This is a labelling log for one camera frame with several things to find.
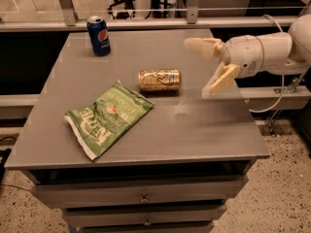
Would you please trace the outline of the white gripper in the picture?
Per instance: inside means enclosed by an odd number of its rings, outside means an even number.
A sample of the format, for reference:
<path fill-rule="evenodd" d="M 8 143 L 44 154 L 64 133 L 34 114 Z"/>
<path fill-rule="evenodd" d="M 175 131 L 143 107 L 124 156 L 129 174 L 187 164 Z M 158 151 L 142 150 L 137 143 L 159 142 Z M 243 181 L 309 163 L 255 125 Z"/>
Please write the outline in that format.
<path fill-rule="evenodd" d="M 253 77 L 263 62 L 261 42 L 255 36 L 233 37 L 227 42 L 217 38 L 187 38 L 187 50 L 201 55 L 207 61 L 220 55 L 222 61 L 214 75 L 202 88 L 202 98 L 209 99 L 230 86 L 233 81 Z"/>

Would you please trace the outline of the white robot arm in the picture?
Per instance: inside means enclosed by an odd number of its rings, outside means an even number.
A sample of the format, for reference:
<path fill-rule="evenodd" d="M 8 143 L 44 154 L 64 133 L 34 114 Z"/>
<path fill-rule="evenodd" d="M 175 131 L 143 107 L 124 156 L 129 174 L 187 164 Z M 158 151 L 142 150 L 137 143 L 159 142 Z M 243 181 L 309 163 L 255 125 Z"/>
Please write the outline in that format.
<path fill-rule="evenodd" d="M 217 38 L 187 38 L 184 46 L 207 61 L 220 59 L 214 75 L 202 88 L 202 98 L 209 99 L 235 79 L 259 72 L 296 75 L 307 71 L 311 65 L 311 16 L 297 18 L 288 32 L 243 35 L 225 43 Z"/>

